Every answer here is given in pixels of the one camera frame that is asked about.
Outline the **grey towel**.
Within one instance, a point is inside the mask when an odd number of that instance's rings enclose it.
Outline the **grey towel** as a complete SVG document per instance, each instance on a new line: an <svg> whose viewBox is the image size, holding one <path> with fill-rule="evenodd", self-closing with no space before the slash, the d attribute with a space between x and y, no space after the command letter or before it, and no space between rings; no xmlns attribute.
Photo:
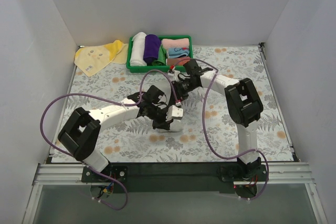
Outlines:
<svg viewBox="0 0 336 224"><path fill-rule="evenodd" d="M177 101L176 105L177 107L182 108L182 104L181 102ZM182 119L180 120L172 120L172 123L170 125L170 130L166 131L166 130L159 130L160 132L180 132L183 129L183 125L182 125Z"/></svg>

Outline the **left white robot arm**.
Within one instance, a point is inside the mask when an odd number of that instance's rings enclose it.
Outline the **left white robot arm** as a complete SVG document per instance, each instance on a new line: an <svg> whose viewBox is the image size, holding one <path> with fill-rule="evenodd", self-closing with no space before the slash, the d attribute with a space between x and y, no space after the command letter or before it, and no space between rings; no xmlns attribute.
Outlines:
<svg viewBox="0 0 336 224"><path fill-rule="evenodd" d="M108 159L96 148L99 133L121 122L146 116L154 122L166 121L168 97L163 90L152 85L143 93L136 92L119 105L100 109L75 109L58 134L58 140L80 162L102 172Z"/></svg>

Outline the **yellow towel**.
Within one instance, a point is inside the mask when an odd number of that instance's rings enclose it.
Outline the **yellow towel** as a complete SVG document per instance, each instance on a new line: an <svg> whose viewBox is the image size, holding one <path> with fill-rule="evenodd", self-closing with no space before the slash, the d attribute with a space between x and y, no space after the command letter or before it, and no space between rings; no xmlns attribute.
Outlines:
<svg viewBox="0 0 336 224"><path fill-rule="evenodd" d="M125 64L128 46L129 44L115 40L102 46L81 47L75 54L74 64L87 77L92 77L110 63Z"/></svg>

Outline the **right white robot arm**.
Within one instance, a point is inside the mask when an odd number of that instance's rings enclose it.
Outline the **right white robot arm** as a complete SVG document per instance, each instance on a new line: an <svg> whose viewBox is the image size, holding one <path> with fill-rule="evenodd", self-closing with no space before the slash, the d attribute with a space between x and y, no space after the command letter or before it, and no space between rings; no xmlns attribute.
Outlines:
<svg viewBox="0 0 336 224"><path fill-rule="evenodd" d="M205 141L215 156L223 160L236 160L241 178L248 179L257 176L261 168L261 159L265 156L258 150L257 124L264 110L261 99L251 79L237 80L218 74L213 66L201 68L197 59L188 60L183 67L186 76L180 78L180 72L175 66L170 66L169 75L173 78L172 91L183 101L189 92L196 88L206 89L203 100L202 116L205 116L205 106L208 93L212 90L226 98L229 116L236 124L239 150L236 156L225 157L218 154L211 146L206 131L205 119L202 119Z"/></svg>

